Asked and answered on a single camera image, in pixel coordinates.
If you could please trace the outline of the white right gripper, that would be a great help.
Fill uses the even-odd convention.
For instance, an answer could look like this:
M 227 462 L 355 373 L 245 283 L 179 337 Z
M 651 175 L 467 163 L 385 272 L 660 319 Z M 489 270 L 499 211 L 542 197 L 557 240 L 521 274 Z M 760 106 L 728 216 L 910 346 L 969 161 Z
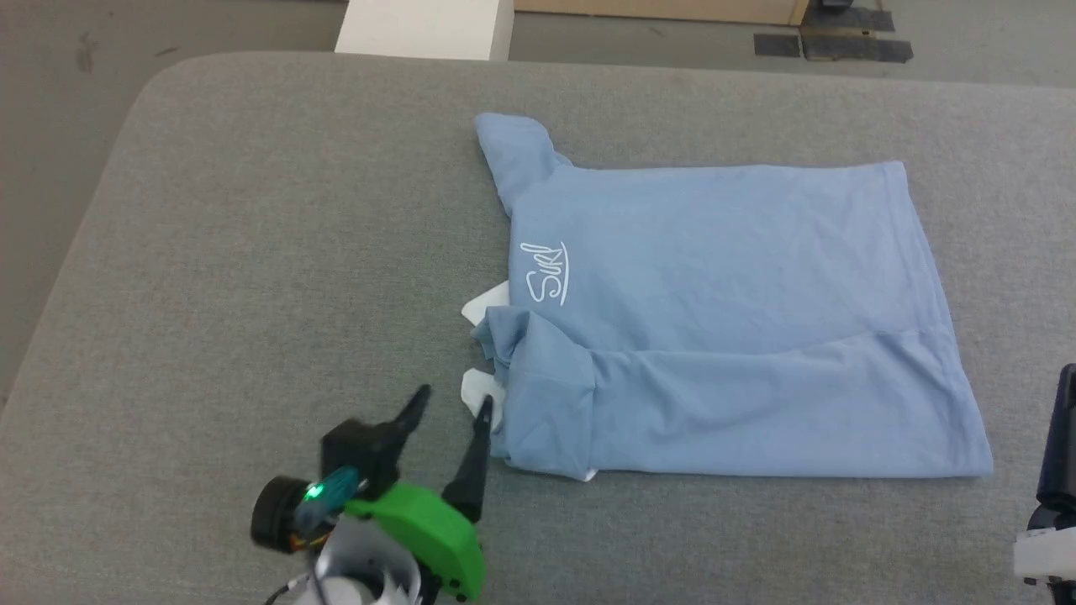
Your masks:
M 1019 532 L 1013 544 L 1013 573 L 1033 581 L 1076 582 L 1076 525 Z

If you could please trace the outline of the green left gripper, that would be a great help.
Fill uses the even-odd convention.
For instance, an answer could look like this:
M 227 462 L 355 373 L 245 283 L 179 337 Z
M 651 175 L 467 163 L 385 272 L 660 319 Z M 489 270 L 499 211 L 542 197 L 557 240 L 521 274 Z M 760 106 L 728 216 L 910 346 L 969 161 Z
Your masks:
M 385 448 L 404 448 L 417 430 L 433 393 L 422 384 L 404 409 L 382 424 Z M 485 396 L 472 423 L 472 437 L 454 478 L 441 496 L 426 487 L 396 483 L 378 500 L 353 498 L 345 515 L 369 518 L 416 562 L 431 571 L 447 593 L 476 601 L 487 580 L 487 562 L 475 523 L 487 490 L 494 398 Z

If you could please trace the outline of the light blue polo shirt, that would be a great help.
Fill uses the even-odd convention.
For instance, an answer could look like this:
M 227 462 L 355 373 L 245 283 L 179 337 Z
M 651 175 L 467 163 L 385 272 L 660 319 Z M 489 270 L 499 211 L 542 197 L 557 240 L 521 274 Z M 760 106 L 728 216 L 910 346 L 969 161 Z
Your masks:
M 902 161 L 593 170 L 475 119 L 509 219 L 473 337 L 523 472 L 987 477 L 993 456 Z

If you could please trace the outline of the white rectangular box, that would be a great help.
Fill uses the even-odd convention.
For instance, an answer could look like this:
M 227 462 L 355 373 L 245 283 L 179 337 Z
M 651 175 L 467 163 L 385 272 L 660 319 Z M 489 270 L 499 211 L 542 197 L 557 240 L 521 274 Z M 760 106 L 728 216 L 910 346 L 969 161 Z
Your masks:
M 514 0 L 349 0 L 335 53 L 506 61 Z

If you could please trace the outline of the light wooden panel frame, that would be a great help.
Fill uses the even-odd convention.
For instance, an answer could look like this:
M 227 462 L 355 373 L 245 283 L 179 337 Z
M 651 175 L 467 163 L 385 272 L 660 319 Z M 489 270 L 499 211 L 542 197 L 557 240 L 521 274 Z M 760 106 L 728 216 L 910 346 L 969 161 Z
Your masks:
M 514 0 L 526 13 L 796 27 L 815 0 Z

